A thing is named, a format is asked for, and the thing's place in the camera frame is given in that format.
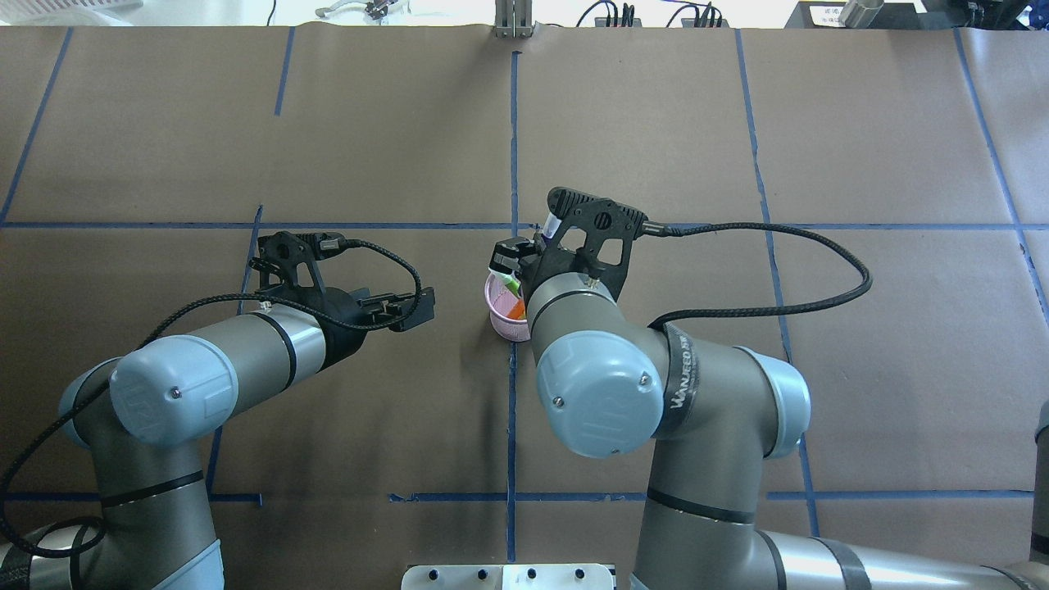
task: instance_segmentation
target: metal bracket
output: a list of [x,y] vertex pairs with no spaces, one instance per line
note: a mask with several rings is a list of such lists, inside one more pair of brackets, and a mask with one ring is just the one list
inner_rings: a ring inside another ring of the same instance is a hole
[[495,0],[495,36],[526,39],[532,37],[532,0]]
[[414,566],[401,590],[615,590],[614,571],[600,564]]

